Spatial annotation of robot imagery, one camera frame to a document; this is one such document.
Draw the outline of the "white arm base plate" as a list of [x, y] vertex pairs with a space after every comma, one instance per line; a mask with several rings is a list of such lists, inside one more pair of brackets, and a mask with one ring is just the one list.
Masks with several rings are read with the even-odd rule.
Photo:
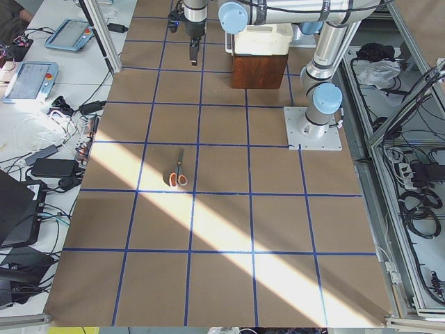
[[306, 119], [307, 107], [285, 106], [284, 121], [290, 150], [341, 151], [335, 116], [326, 125], [313, 125]]

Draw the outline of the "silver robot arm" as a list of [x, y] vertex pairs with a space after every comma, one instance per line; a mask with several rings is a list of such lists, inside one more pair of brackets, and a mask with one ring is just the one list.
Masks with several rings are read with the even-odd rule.
[[320, 138], [342, 102], [332, 76], [361, 21], [380, 5], [381, 1], [362, 0], [219, 1], [218, 19], [222, 29], [232, 35], [247, 26], [322, 23], [314, 55], [302, 70], [308, 107], [297, 121], [298, 132], [303, 136]]

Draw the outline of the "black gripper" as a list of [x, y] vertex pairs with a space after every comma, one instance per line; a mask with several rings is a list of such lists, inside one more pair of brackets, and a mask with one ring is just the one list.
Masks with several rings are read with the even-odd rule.
[[205, 35], [207, 23], [207, 0], [183, 0], [186, 33], [191, 38], [189, 59], [192, 66], [198, 65], [200, 40]]

